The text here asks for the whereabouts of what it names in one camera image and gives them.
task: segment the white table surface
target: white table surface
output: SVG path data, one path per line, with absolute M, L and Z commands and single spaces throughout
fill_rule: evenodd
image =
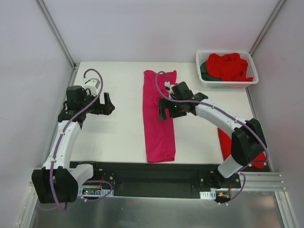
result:
M 223 91 L 200 86 L 195 63 L 81 62 L 75 85 L 84 86 L 83 73 L 98 70 L 116 109 L 110 116 L 88 114 L 78 136 L 71 161 L 147 162 L 143 130 L 143 72 L 177 71 L 177 82 L 185 81 L 193 93 L 202 92 L 225 110 L 252 118 L 245 89 Z M 89 72 L 88 77 L 98 77 Z M 175 161 L 169 163 L 223 162 L 217 127 L 188 114 L 174 119 Z

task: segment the green cloth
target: green cloth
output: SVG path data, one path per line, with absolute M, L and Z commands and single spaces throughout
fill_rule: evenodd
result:
M 220 78 L 210 76 L 207 72 L 207 61 L 200 65 L 201 78 L 205 81 L 222 81 Z

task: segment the laundry basket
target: laundry basket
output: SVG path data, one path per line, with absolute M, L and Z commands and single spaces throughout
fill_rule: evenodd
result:
M 223 56 L 223 55 L 231 54 L 231 53 L 239 53 L 241 58 L 248 62 L 246 77 L 252 77 L 253 81 L 252 82 L 223 82 L 223 81 L 205 81 L 204 79 L 202 79 L 201 73 L 200 73 L 200 65 L 203 62 L 207 61 L 209 56 L 212 53 L 218 54 L 219 56 Z M 197 69 L 198 69 L 200 83 L 203 87 L 241 88 L 241 89 L 243 89 L 251 84 L 255 84 L 258 82 L 257 70 L 256 70 L 255 64 L 253 62 L 253 59 L 252 59 L 251 55 L 245 51 L 223 51 L 223 50 L 198 51 L 196 53 L 196 65 L 197 65 Z

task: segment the red garment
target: red garment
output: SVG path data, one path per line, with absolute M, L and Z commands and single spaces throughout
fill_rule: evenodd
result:
M 241 59 L 239 53 L 224 56 L 211 54 L 207 60 L 207 72 L 210 76 L 230 82 L 252 82 L 253 78 L 246 78 L 248 62 Z
M 168 72 L 167 75 L 171 84 L 176 82 L 176 71 Z M 167 120 L 158 120 L 158 100 L 162 98 L 162 95 L 156 88 L 155 76 L 154 71 L 146 70 L 144 72 L 142 114 L 147 161 L 149 163 L 171 162 L 174 161 L 176 152 L 173 119 L 169 117 L 169 112 L 167 112 Z M 164 89 L 165 81 L 165 75 L 160 74 L 158 85 L 161 91 L 169 96 L 169 93 Z
M 226 158 L 229 157 L 229 155 L 231 154 L 231 139 L 225 132 L 223 132 L 219 128 L 218 128 L 218 136 L 219 136 L 220 147 L 222 149 L 223 158 L 224 158 L 224 160 L 226 160 Z M 265 161 L 265 158 L 266 157 L 265 157 L 264 153 L 261 153 L 259 156 L 257 156 L 254 159 L 254 161 L 255 162 Z M 257 168 L 264 167 L 264 163 L 251 163 L 251 165 L 253 167 L 257 167 Z

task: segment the white wall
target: white wall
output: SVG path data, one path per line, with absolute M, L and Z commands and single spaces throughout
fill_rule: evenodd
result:
M 254 55 L 260 81 L 250 87 L 274 171 L 284 173 L 304 227 L 304 1 L 287 1 Z
M 278 0 L 45 0 L 80 61 L 194 62 L 250 50 Z
M 0 227 L 15 227 L 71 68 L 34 0 L 0 0 Z

